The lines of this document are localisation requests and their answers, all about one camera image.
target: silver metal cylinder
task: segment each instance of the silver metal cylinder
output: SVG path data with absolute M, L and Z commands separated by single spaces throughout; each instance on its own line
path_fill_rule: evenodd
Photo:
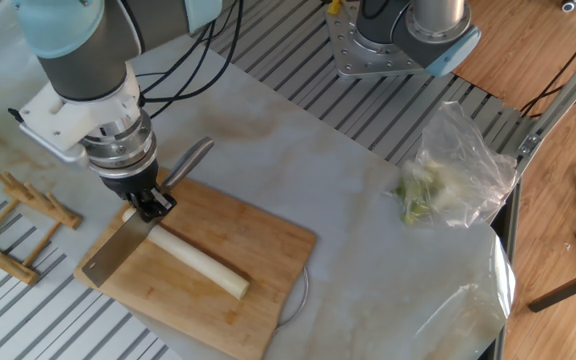
M 448 31 L 464 15 L 465 0 L 412 0 L 416 25 L 430 33 Z
M 141 110 L 141 116 L 133 124 L 118 124 L 104 125 L 106 131 L 111 133 L 98 137 L 97 129 L 92 136 L 89 134 L 82 140 L 90 159 L 90 168 L 107 178 L 134 175 L 143 170 L 145 162 L 152 163 L 152 160 L 145 158 L 155 154 L 155 135 L 148 114 Z M 116 133 L 123 126 L 128 127 Z

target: white leek stalk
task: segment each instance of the white leek stalk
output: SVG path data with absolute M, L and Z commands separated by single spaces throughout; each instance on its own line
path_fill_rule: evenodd
M 123 221 L 127 221 L 135 211 L 134 208 L 126 210 L 122 217 Z M 148 239 L 170 255 L 179 259 L 179 261 L 197 270 L 215 284 L 221 286 L 238 300 L 241 300 L 244 295 L 246 295 L 248 287 L 250 286 L 248 281 L 215 259 L 171 234 L 161 226 L 156 225 L 150 230 Z

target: knife handle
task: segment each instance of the knife handle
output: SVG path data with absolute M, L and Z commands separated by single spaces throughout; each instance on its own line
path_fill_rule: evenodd
M 163 192 L 169 192 L 172 190 L 181 179 L 185 178 L 186 175 L 192 169 L 199 164 L 199 162 L 208 154 L 208 151 L 212 149 L 215 142 L 208 136 L 199 140 L 195 145 L 193 145 L 184 155 L 179 159 L 177 164 L 172 168 L 170 174 L 166 176 L 164 182 L 161 183 Z

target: plastic bag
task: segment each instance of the plastic bag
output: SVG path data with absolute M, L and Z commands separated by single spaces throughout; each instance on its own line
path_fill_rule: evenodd
M 394 192 L 407 225 L 469 227 L 504 204 L 518 179 L 517 160 L 489 149 L 457 102 L 445 102 L 423 129 L 415 161 Z

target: wooden table surface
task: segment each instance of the wooden table surface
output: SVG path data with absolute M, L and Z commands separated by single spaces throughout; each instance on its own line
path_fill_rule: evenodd
M 576 10 L 559 0 L 471 0 L 483 39 L 457 74 L 521 108 L 576 50 Z M 576 69 L 576 61 L 557 85 Z M 533 112 L 541 112 L 551 99 Z M 539 314 L 526 304 L 576 276 L 576 106 L 524 174 L 517 293 L 504 358 L 576 359 L 576 295 Z

